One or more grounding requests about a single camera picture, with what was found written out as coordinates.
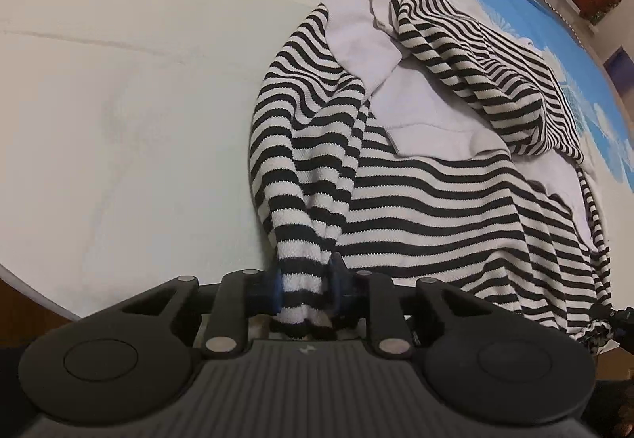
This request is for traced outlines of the black white striped hooded garment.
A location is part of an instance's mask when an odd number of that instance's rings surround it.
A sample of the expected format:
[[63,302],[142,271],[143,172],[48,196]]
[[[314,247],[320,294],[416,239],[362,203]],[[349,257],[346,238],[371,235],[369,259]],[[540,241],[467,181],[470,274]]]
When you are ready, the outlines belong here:
[[250,181],[273,329],[334,336],[334,262],[436,278],[589,350],[614,329],[609,249],[544,56],[469,0],[322,0],[265,74]]

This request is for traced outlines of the purple box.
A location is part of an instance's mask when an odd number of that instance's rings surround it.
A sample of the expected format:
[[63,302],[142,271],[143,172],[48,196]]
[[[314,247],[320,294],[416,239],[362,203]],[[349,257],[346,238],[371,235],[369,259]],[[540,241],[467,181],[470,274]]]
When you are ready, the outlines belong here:
[[621,97],[631,93],[634,85],[634,64],[632,58],[622,46],[619,46],[607,58],[604,68]]

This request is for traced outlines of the blue white patterned bedspread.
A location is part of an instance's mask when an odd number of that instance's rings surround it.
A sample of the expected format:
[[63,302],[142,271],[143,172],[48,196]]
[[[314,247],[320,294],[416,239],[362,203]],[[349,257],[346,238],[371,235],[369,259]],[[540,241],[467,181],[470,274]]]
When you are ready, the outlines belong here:
[[[275,267],[250,181],[263,78],[322,0],[1,0],[1,275],[70,319],[171,279]],[[469,0],[543,54],[633,302],[633,149],[590,56],[536,0]]]

